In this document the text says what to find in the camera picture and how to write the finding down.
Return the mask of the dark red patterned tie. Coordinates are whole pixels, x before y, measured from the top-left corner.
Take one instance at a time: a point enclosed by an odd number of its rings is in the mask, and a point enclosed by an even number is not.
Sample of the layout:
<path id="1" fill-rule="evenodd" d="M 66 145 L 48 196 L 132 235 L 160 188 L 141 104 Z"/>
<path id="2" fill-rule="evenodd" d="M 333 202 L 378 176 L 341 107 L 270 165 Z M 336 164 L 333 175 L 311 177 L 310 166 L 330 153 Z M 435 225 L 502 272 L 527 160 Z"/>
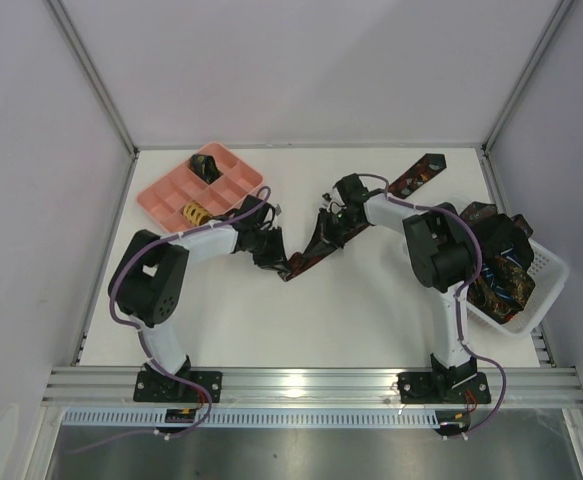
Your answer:
<path id="1" fill-rule="evenodd" d="M 327 206 L 321 207 L 318 211 L 316 227 L 308 245 L 303 252 L 295 252 L 290 257 L 288 260 L 289 272 L 282 273 L 281 278 L 284 281 L 290 281 L 321 262 L 333 252 L 344 248 L 333 248 L 320 240 L 320 210 L 322 208 L 337 212 L 342 208 L 357 207 L 363 211 L 366 217 L 363 207 L 364 201 L 379 195 L 384 190 L 387 190 L 389 194 L 400 200 L 406 200 L 446 168 L 446 157 L 443 154 L 426 153 L 392 183 L 386 181 L 386 188 L 370 190 L 364 185 L 362 178 L 376 178 L 375 174 L 353 173 L 341 178 L 333 187 L 333 191 L 339 195 L 339 201 L 324 195 Z M 366 217 L 365 229 L 370 226 L 371 223 Z"/>

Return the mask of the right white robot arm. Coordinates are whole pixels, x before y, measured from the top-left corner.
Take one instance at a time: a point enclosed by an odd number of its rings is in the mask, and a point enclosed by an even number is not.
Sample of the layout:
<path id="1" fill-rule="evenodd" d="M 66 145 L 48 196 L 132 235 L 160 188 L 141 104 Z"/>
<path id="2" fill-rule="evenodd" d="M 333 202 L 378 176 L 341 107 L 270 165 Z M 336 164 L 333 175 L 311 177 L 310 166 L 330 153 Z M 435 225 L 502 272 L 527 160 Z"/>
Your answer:
<path id="1" fill-rule="evenodd" d="M 323 196 L 318 238 L 342 249 L 354 234 L 381 226 L 404 236 L 414 276 L 428 294 L 434 348 L 428 371 L 405 371 L 397 388 L 405 404 L 487 404 L 491 394 L 478 371 L 467 329 L 467 289 L 481 264 L 480 249 L 454 206 L 412 205 L 388 191 L 369 190 L 359 174 L 343 177 Z"/>

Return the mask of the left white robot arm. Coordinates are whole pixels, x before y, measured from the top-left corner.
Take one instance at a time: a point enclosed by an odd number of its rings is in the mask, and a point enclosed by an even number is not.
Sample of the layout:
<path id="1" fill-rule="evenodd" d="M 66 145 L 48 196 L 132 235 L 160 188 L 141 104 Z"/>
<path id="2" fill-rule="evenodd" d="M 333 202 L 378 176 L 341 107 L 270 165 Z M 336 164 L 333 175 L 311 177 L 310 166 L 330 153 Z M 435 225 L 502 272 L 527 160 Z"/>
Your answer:
<path id="1" fill-rule="evenodd" d="M 187 231 L 160 236 L 137 231 L 108 285 L 112 320 L 133 329 L 145 354 L 133 400 L 142 403 L 214 401 L 211 382 L 192 370 L 174 332 L 174 314 L 187 270 L 216 257 L 246 252 L 265 270 L 286 270 L 278 209 L 249 195 L 227 214 Z"/>

